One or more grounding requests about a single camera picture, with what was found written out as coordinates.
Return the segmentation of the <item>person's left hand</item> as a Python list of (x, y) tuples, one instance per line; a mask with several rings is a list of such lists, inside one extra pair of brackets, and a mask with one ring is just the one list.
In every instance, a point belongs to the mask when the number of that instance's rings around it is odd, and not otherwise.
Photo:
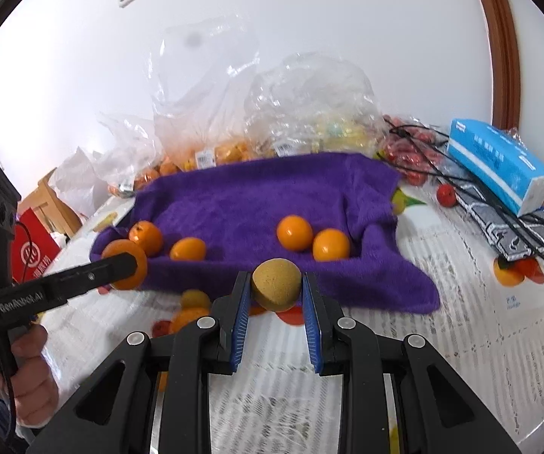
[(42, 356), (48, 334), (40, 324), (11, 345), (14, 357), (22, 362), (11, 377), (17, 423), (26, 428), (40, 428), (56, 412), (59, 391), (49, 364)]

